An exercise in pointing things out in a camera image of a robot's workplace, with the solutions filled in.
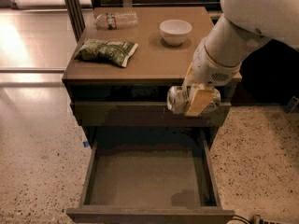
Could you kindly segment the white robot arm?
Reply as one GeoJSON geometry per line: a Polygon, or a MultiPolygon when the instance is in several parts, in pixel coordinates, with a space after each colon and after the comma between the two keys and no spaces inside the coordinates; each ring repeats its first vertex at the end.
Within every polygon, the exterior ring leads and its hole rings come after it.
{"type": "Polygon", "coordinates": [[[227,84],[242,62],[275,39],[299,48],[299,0],[221,0],[222,14],[196,48],[184,85],[190,89],[185,114],[196,117],[227,84]]]}

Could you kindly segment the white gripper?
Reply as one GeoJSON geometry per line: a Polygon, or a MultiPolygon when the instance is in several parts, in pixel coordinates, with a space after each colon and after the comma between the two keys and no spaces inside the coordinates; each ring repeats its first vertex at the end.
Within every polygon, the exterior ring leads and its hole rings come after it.
{"type": "Polygon", "coordinates": [[[208,54],[205,42],[206,38],[196,48],[184,78],[184,85],[191,86],[185,111],[187,117],[198,117],[215,110],[221,95],[214,87],[229,83],[241,66],[241,63],[231,67],[215,62],[208,54]]]}

